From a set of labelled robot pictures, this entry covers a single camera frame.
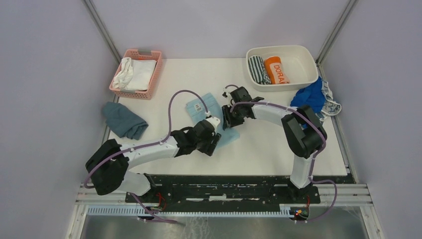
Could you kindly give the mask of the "light blue towel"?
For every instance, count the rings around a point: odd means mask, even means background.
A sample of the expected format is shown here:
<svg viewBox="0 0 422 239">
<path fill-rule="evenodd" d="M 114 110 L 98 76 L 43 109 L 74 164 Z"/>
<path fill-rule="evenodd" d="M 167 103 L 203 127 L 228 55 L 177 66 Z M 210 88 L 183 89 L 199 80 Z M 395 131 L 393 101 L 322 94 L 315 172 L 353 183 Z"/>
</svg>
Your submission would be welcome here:
<svg viewBox="0 0 422 239">
<path fill-rule="evenodd" d="M 216 150 L 229 145 L 240 138 L 239 132 L 234 128 L 222 129 L 223 115 L 222 109 L 215 97 L 211 93 L 201 96 L 211 116 L 217 117 L 221 120 L 221 124 L 217 128 L 217 133 L 221 134 L 221 139 L 216 146 Z M 188 115 L 194 124 L 206 118 L 206 109 L 204 104 L 199 99 L 192 100 L 186 104 L 185 107 Z"/>
</svg>

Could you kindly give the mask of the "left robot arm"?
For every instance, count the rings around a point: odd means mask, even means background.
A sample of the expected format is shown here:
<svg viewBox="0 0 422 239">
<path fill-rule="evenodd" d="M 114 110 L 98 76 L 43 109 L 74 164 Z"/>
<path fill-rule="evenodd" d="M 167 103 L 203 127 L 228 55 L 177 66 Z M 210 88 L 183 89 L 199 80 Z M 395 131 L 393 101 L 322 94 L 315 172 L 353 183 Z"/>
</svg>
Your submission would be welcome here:
<svg viewBox="0 0 422 239">
<path fill-rule="evenodd" d="M 92 188 L 100 196 L 114 191 L 126 191 L 149 203 L 156 198 L 155 183 L 146 173 L 134 173 L 131 168 L 158 159 L 175 158 L 199 151 L 208 156 L 221 138 L 217 128 L 220 119 L 209 117 L 194 127 L 174 130 L 158 142 L 144 145 L 119 144 L 107 140 L 86 162 Z"/>
</svg>

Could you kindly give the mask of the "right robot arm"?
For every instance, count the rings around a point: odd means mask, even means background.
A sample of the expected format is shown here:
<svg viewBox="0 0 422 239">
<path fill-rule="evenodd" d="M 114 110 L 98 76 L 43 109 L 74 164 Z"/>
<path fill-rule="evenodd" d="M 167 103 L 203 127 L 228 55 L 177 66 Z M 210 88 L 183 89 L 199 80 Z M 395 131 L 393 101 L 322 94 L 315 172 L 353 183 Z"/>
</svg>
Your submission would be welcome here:
<svg viewBox="0 0 422 239">
<path fill-rule="evenodd" d="M 229 129 L 244 123 L 246 118 L 264 120 L 283 128 L 290 150 L 294 154 L 290 182 L 287 190 L 293 203 L 302 202 L 308 195 L 306 187 L 312 183 L 316 156 L 321 153 L 327 134 L 318 117 L 308 105 L 287 107 L 270 103 L 263 97 L 251 97 L 244 87 L 226 86 L 223 97 L 227 105 L 222 106 L 222 128 Z"/>
</svg>

